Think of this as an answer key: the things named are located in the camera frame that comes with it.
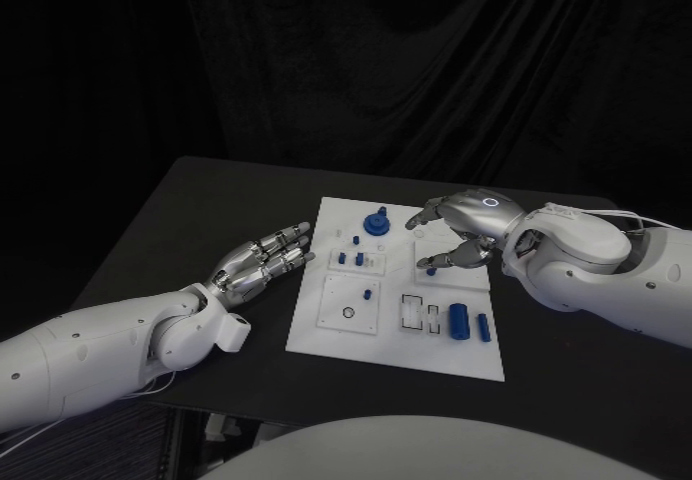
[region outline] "robotic hand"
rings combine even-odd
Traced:
[[[94,410],[195,366],[215,344],[236,352],[249,324],[228,310],[314,258],[309,229],[241,245],[205,284],[69,312],[0,343],[0,433]]]
[[[623,232],[593,214],[637,219]],[[692,232],[631,212],[548,203],[529,214],[499,193],[470,189],[428,200],[411,230],[444,219],[463,239],[418,268],[477,268],[503,250],[502,270],[562,312],[588,310],[614,324],[692,348]],[[667,228],[643,228],[642,220]]]

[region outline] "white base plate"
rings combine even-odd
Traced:
[[[391,227],[385,235],[375,237],[365,232],[363,219],[376,213],[381,206],[386,207]],[[414,231],[405,229],[407,220],[418,211],[420,208],[401,205],[330,197],[321,199],[310,248],[316,259],[307,264],[303,274],[285,349],[290,352],[505,381],[486,267],[474,270],[438,269],[433,277],[415,268],[418,254],[430,256],[450,251],[460,243],[458,236],[443,221],[431,222]],[[356,235],[360,237],[359,245],[353,244]],[[358,273],[350,265],[349,271],[334,271],[334,249],[343,251],[349,259],[356,252],[363,252],[366,257],[368,254],[385,255],[383,276],[379,269],[372,268],[363,268],[362,273]],[[330,293],[332,289],[326,288],[327,277],[346,277],[352,280],[339,280],[346,282],[347,287],[343,286]],[[371,300],[363,299],[360,291],[368,282],[378,284],[379,288],[376,295],[376,288],[371,289]],[[404,295],[422,298],[422,330],[402,328]],[[371,310],[366,315],[363,312],[363,317],[356,319],[353,316],[350,320],[356,320],[349,322],[343,308],[356,305],[356,302],[365,302]],[[454,340],[448,335],[447,312],[453,303],[463,303],[469,308],[469,340]],[[378,307],[375,322],[373,305]],[[428,315],[428,305],[438,307],[440,334],[430,332],[428,323],[434,324],[434,319]],[[479,313],[487,316],[492,336],[489,343],[480,340]]]

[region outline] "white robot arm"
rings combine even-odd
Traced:
[[[314,258],[300,248],[309,228],[241,245],[205,284],[76,310],[0,343],[0,433],[94,410],[195,366],[215,344],[236,352],[251,327],[228,310]]]
[[[670,225],[623,232],[595,217],[639,219],[548,203],[529,214],[499,193],[471,189],[431,199],[407,228],[444,219],[464,243],[420,268],[476,268],[503,250],[502,269],[562,312],[587,310],[616,325],[692,348],[692,232]]]

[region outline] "white pegboard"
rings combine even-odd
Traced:
[[[391,229],[385,235],[375,237],[365,232],[363,219],[376,213],[381,206],[386,207]],[[290,352],[505,381],[486,267],[474,270],[438,270],[434,277],[415,268],[417,255],[425,252],[422,256],[430,256],[450,251],[460,243],[458,236],[443,221],[431,222],[414,231],[405,229],[407,220],[418,211],[420,208],[401,205],[323,198],[311,242],[316,259],[307,264],[303,274],[285,349]],[[353,244],[356,235],[360,238],[358,245]],[[343,251],[350,256],[358,252],[366,256],[383,255],[383,276],[373,275],[371,270],[366,273],[365,269],[360,273],[355,268],[349,268],[349,271],[336,270],[343,265],[334,266],[334,251]],[[324,295],[330,276],[352,280],[340,280],[349,287],[334,289],[333,294]],[[365,283],[360,285],[356,279],[378,283],[375,325],[372,316],[368,316],[363,318],[371,323],[359,319],[353,324],[342,323],[339,327],[340,322],[347,322],[343,316],[346,305],[365,302],[360,292]],[[420,330],[402,328],[404,295],[421,298],[417,313],[422,323]],[[463,303],[469,308],[469,340],[454,340],[450,337],[448,307],[453,303]],[[487,316],[492,336],[489,343],[480,340],[480,313]],[[329,328],[319,326],[324,319]],[[363,331],[359,323],[362,320],[368,331]]]

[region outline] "black table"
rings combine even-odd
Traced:
[[[463,185],[182,158],[127,229],[75,308],[203,281],[223,254],[277,228],[314,224],[323,196],[422,205]],[[532,210],[603,198],[497,189]],[[285,352],[303,273],[236,309],[241,353],[215,349],[151,401],[283,424],[394,414],[461,417],[562,439],[672,478],[692,477],[692,351],[587,312],[558,313],[489,267],[506,382]]]

